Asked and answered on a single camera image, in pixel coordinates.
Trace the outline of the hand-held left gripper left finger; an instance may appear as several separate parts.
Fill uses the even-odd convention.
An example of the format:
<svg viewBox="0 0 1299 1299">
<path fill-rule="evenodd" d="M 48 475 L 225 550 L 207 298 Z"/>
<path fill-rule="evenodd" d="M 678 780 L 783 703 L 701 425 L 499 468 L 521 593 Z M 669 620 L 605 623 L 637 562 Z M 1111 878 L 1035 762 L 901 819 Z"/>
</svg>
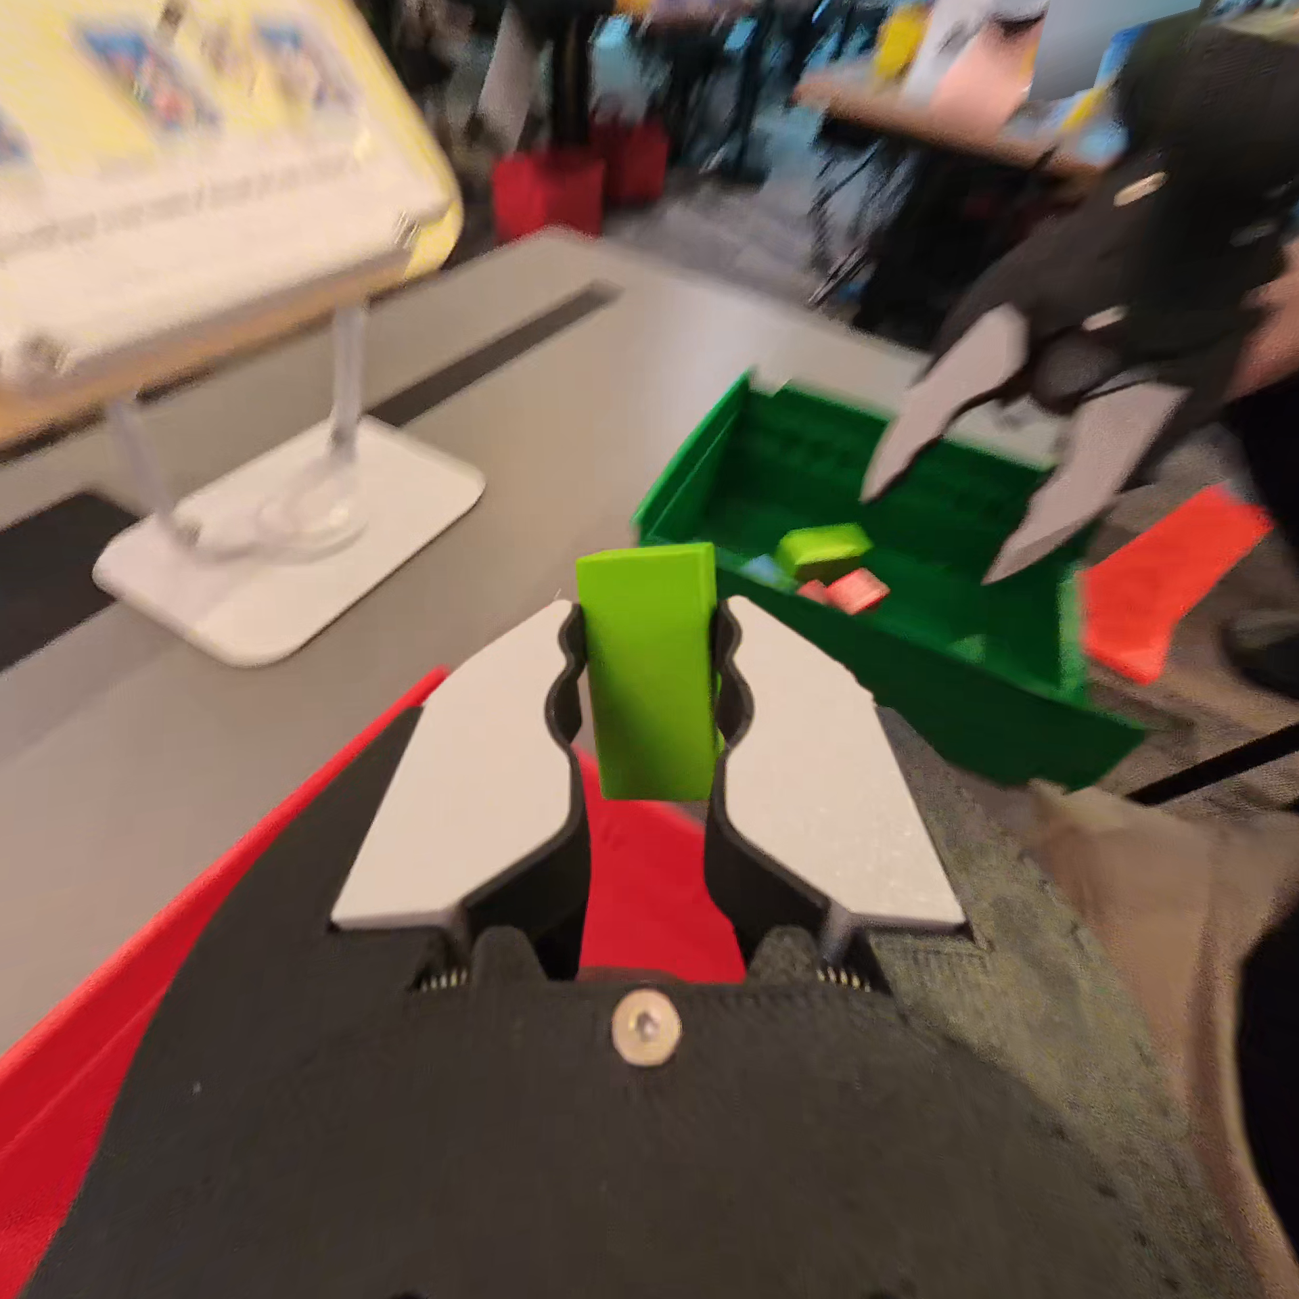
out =
<svg viewBox="0 0 1299 1299">
<path fill-rule="evenodd" d="M 512 928 L 548 978 L 576 978 L 590 900 L 573 748 L 583 669 L 580 607 L 553 600 L 446 677 L 333 901 L 333 930 L 437 930 L 467 955 Z"/>
</svg>

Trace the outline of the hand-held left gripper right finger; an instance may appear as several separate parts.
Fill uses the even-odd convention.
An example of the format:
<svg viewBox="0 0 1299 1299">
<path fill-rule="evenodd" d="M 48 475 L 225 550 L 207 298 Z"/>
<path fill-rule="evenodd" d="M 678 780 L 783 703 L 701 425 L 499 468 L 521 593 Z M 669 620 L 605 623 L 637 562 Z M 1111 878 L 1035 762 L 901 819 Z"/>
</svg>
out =
<svg viewBox="0 0 1299 1299">
<path fill-rule="evenodd" d="M 876 932 L 967 928 L 869 689 L 744 596 L 714 620 L 721 753 L 705 885 L 753 962 L 772 930 L 844 966 Z"/>
</svg>

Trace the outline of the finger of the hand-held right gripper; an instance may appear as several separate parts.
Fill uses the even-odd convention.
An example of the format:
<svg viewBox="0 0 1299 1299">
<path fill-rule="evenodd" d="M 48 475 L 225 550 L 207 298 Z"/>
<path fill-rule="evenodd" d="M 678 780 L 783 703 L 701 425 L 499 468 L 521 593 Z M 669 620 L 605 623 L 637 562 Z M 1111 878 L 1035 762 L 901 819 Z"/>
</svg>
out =
<svg viewBox="0 0 1299 1299">
<path fill-rule="evenodd" d="M 1090 525 L 1140 468 L 1188 395 L 1185 388 L 1142 382 L 1078 407 L 1067 425 L 1063 461 L 1031 496 L 983 586 L 1017 577 Z"/>
<path fill-rule="evenodd" d="M 924 448 L 944 439 L 958 416 L 997 398 L 1020 375 L 1028 355 L 1029 325 L 1010 304 L 967 327 L 906 391 L 867 464 L 860 500 L 883 496 Z"/>
</svg>

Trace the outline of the green plastic bin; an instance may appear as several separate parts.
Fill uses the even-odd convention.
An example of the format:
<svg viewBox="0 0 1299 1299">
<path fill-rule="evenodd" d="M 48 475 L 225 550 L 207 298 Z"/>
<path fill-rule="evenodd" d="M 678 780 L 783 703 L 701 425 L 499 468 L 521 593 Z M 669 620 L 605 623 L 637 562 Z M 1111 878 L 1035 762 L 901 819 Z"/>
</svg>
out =
<svg viewBox="0 0 1299 1299">
<path fill-rule="evenodd" d="M 744 596 L 847 668 L 944 760 L 1003 787 L 1094 785 L 1145 739 L 1095 703 L 1083 653 L 1090 532 L 983 586 L 1045 471 L 969 443 L 928 448 L 874 504 L 858 493 L 890 414 L 739 377 L 640 500 L 642 546 L 710 543 L 721 598 Z M 856 523 L 888 595 L 846 614 L 760 580 L 787 532 Z"/>
</svg>

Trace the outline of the long lime green block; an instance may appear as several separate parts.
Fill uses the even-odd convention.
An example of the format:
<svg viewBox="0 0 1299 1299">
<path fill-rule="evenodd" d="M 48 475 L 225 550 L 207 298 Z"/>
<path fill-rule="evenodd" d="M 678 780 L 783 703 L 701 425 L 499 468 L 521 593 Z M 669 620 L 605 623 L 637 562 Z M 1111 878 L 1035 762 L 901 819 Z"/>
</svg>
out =
<svg viewBox="0 0 1299 1299">
<path fill-rule="evenodd" d="M 714 721 L 710 543 L 576 561 L 599 787 L 608 802 L 706 802 Z"/>
</svg>

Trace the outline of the person's right hand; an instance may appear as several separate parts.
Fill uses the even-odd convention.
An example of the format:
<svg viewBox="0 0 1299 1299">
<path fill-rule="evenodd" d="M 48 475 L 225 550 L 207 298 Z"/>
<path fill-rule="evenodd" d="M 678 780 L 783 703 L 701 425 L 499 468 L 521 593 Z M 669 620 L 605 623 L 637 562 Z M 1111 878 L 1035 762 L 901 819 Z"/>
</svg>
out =
<svg viewBox="0 0 1299 1299">
<path fill-rule="evenodd" d="M 1231 400 L 1256 395 L 1297 372 L 1297 268 L 1258 289 L 1263 311 L 1235 372 Z"/>
</svg>

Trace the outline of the orange plastic tray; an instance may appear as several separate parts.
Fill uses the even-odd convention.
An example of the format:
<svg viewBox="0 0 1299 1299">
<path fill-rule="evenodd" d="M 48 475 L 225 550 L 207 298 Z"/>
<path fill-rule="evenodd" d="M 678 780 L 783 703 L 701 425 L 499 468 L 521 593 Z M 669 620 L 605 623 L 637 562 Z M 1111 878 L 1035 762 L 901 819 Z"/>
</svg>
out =
<svg viewBox="0 0 1299 1299">
<path fill-rule="evenodd" d="M 1179 504 L 1081 575 L 1086 659 L 1136 684 L 1154 684 L 1179 623 L 1270 532 L 1270 516 L 1222 484 Z"/>
</svg>

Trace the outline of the small lime green block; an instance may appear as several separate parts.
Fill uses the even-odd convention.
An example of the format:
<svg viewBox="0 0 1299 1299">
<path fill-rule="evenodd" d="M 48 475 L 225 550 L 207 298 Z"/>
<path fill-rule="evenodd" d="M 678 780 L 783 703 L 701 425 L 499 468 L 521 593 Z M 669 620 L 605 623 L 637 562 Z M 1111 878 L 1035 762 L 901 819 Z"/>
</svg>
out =
<svg viewBox="0 0 1299 1299">
<path fill-rule="evenodd" d="M 776 545 L 774 562 L 799 586 L 810 580 L 828 586 L 862 568 L 872 548 L 872 539 L 858 523 L 794 529 Z"/>
</svg>

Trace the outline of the small red block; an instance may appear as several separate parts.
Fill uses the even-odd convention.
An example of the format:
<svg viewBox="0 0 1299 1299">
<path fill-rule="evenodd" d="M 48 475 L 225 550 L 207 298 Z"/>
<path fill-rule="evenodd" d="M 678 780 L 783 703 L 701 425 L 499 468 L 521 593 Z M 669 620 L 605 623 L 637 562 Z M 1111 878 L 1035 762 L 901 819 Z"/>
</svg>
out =
<svg viewBox="0 0 1299 1299">
<path fill-rule="evenodd" d="M 797 586 L 797 595 L 815 605 L 835 609 L 847 616 L 860 616 L 885 602 L 890 587 L 869 573 L 869 570 L 856 568 L 835 580 L 805 580 Z"/>
</svg>

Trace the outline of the red plastic bin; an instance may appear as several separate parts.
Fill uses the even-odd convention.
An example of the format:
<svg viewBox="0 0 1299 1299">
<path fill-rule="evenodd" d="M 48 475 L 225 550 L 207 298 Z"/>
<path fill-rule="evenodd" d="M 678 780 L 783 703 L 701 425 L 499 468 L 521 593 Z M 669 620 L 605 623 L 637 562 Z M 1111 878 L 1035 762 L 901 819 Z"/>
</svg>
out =
<svg viewBox="0 0 1299 1299">
<path fill-rule="evenodd" d="M 19 1296 L 69 1212 L 139 1042 L 207 923 L 301 812 L 448 677 L 432 669 L 118 946 L 2 1060 L 2 1296 Z M 705 832 L 667 803 L 606 802 L 580 755 L 592 894 L 580 973 L 731 984 L 739 944 L 708 901 Z"/>
</svg>

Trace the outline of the pink mannequin head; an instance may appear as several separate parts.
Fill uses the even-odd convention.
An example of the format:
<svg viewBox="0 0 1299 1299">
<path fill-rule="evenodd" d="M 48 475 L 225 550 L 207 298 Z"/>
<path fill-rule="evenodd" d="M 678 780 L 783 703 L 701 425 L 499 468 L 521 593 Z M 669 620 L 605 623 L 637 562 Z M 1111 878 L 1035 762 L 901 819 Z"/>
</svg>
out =
<svg viewBox="0 0 1299 1299">
<path fill-rule="evenodd" d="M 997 134 L 1029 95 L 1044 18 L 1029 25 L 985 24 L 940 77 L 929 99 L 935 120 L 960 132 Z"/>
</svg>

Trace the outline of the person's dark shoe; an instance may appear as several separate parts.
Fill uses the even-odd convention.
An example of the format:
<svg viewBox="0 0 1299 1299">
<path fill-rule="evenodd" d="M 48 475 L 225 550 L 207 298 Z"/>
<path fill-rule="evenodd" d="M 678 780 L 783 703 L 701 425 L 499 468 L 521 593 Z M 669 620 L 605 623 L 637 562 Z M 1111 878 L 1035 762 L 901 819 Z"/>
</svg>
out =
<svg viewBox="0 0 1299 1299">
<path fill-rule="evenodd" d="M 1297 614 L 1261 609 L 1227 620 L 1220 630 L 1226 662 L 1247 684 L 1297 703 Z"/>
</svg>

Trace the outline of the person's beige pants leg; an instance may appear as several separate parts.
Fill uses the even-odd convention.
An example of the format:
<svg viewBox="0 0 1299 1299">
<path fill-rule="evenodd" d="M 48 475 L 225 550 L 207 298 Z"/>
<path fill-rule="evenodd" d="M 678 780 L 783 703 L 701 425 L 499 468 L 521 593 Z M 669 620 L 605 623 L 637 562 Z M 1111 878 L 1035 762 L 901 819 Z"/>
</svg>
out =
<svg viewBox="0 0 1299 1299">
<path fill-rule="evenodd" d="M 1045 782 L 1029 796 L 1029 853 L 1144 1014 L 1226 1230 L 1263 1296 L 1295 1296 L 1295 1251 L 1247 1146 L 1236 1044 L 1245 959 L 1295 909 L 1295 818 L 1185 821 Z"/>
</svg>

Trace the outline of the red floor bin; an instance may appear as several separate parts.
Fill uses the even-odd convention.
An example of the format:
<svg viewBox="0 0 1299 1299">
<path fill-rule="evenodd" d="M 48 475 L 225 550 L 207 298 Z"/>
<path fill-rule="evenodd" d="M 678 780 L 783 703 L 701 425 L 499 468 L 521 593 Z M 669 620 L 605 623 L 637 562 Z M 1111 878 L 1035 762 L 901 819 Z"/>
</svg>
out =
<svg viewBox="0 0 1299 1299">
<path fill-rule="evenodd" d="M 590 150 L 515 152 L 490 173 L 496 243 L 546 229 L 599 238 L 605 227 L 603 157 Z"/>
<path fill-rule="evenodd" d="M 605 206 L 648 207 L 665 190 L 671 138 L 656 118 L 592 118 L 590 145 L 605 163 Z"/>
</svg>

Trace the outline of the tabletop sign with white stand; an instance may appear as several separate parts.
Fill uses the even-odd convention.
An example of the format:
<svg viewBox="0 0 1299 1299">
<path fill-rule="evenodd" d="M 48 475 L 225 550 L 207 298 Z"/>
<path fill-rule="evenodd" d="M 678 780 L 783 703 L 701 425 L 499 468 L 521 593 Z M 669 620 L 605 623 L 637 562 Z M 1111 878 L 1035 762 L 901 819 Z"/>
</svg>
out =
<svg viewBox="0 0 1299 1299">
<path fill-rule="evenodd" d="M 289 659 L 485 479 L 364 414 L 371 300 L 462 232 L 351 4 L 3 4 L 3 448 L 103 411 L 144 505 L 96 587 L 232 668 Z M 328 416 L 178 498 L 141 395 L 330 316 Z"/>
</svg>

